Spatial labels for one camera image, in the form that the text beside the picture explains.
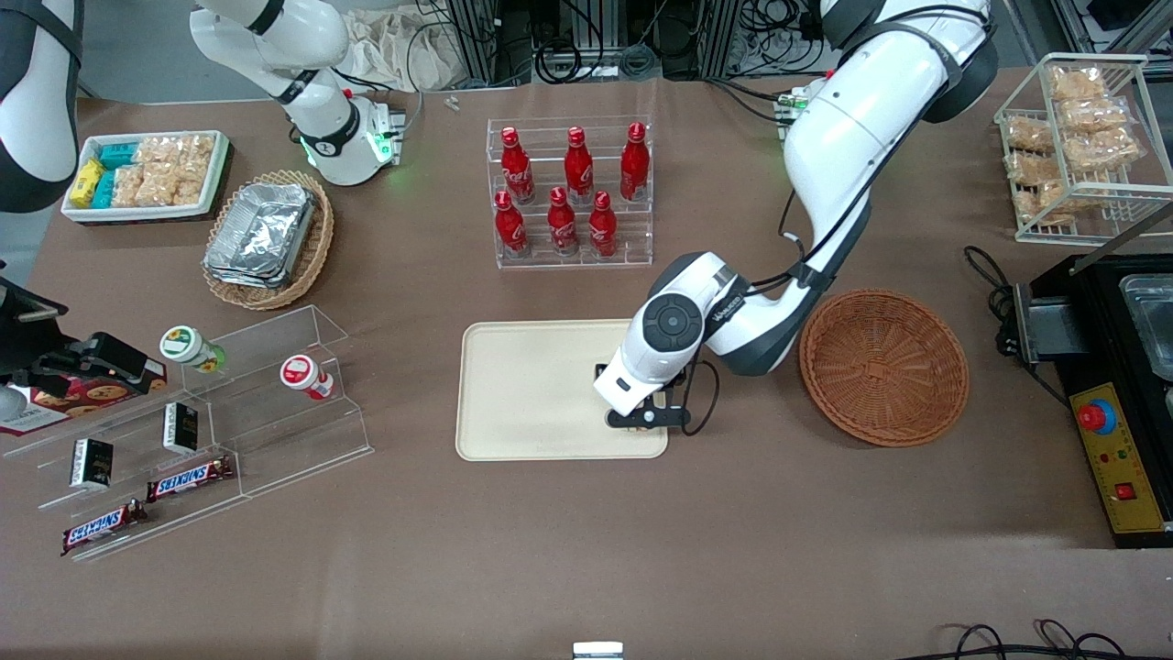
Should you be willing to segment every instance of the red emergency stop button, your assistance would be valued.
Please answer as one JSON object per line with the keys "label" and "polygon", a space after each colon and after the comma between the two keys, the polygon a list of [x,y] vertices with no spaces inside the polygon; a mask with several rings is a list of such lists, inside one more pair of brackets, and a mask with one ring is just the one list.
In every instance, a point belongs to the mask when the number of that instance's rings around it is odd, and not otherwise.
{"label": "red emergency stop button", "polygon": [[1116,410],[1104,400],[1092,400],[1076,411],[1079,427],[1099,436],[1116,430]]}

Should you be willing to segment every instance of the wicker basket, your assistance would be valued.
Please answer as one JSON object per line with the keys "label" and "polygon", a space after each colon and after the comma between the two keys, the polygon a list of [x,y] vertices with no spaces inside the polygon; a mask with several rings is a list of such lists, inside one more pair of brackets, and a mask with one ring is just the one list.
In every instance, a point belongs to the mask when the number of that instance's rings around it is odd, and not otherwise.
{"label": "wicker basket", "polygon": [[310,219],[312,224],[310,225],[310,230],[306,231],[305,241],[301,244],[301,253],[298,256],[297,266],[293,268],[293,280],[287,285],[280,288],[242,286],[240,284],[221,281],[213,278],[208,271],[204,271],[204,279],[217,298],[243,307],[265,311],[292,302],[304,295],[310,290],[310,286],[313,285],[313,280],[318,278],[321,266],[326,263],[330,240],[334,237],[334,211],[330,206],[330,198],[326,197],[326,191],[321,189],[321,184],[308,175],[287,170],[263,173],[238,188],[236,192],[232,192],[228,202],[224,203],[219,215],[216,216],[216,224],[212,225],[211,234],[208,237],[209,245],[216,239],[216,232],[224,224],[224,216],[228,215],[228,209],[232,206],[236,196],[240,193],[240,190],[244,190],[245,185],[252,183],[276,183],[278,185],[296,183],[307,190],[312,190],[317,197],[313,217]]}
{"label": "wicker basket", "polygon": [[811,315],[800,366],[815,406],[848,434],[882,447],[941,437],[969,399],[957,338],[908,295],[860,288]]}

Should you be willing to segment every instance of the white cloth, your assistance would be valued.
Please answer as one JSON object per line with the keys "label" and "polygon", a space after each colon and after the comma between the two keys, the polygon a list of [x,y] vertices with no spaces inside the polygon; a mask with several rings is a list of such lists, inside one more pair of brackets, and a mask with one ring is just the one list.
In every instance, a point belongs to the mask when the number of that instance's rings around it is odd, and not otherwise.
{"label": "white cloth", "polygon": [[[351,9],[343,20],[351,34],[351,49],[338,67],[345,74],[415,91],[443,89],[468,77],[456,45],[456,29],[436,5],[414,0],[389,9]],[[428,23],[443,21],[423,28]],[[411,45],[411,59],[407,47]],[[407,74],[411,61],[412,72]]]}

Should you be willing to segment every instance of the aluminum foil container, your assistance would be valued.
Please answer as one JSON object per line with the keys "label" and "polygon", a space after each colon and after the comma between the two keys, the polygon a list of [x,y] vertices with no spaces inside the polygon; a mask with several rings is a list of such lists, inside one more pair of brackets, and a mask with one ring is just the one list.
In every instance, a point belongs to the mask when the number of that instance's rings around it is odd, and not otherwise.
{"label": "aluminum foil container", "polygon": [[313,192],[297,184],[245,186],[208,246],[204,267],[222,281],[284,286],[292,278],[313,204]]}

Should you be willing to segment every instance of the brown table surface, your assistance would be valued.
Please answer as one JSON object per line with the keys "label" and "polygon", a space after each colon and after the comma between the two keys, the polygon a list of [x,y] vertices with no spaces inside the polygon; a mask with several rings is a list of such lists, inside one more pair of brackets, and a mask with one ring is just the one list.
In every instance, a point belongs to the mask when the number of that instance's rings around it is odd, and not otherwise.
{"label": "brown table surface", "polygon": [[[846,436],[792,358],[762,379],[726,373],[705,433],[673,434],[655,461],[461,461],[469,324],[630,315],[691,250],[771,274],[793,256],[774,237],[789,184],[774,129],[703,83],[468,93],[459,114],[429,96],[402,165],[328,188],[338,229],[301,300],[353,338],[347,392],[375,453],[88,565],[57,557],[33,470],[0,465],[5,656],[565,658],[574,641],[617,639],[630,658],[883,659],[945,649],[957,624],[1038,642],[1042,617],[1173,654],[1173,553],[1110,550],[1070,413],[994,351],[989,287],[962,259],[976,243],[1022,280],[1070,251],[1011,238],[990,117],[1023,75],[916,129],[834,287],[906,292],[954,328],[972,393],[941,441]],[[500,272],[486,121],[635,111],[655,115],[656,263]],[[84,102],[80,120],[83,135],[205,128],[236,144],[229,189],[307,169],[272,102]],[[791,226],[806,231],[805,213]],[[30,286],[72,307],[68,332],[151,352],[175,322],[217,336],[271,315],[208,291],[208,229],[57,216]]]}

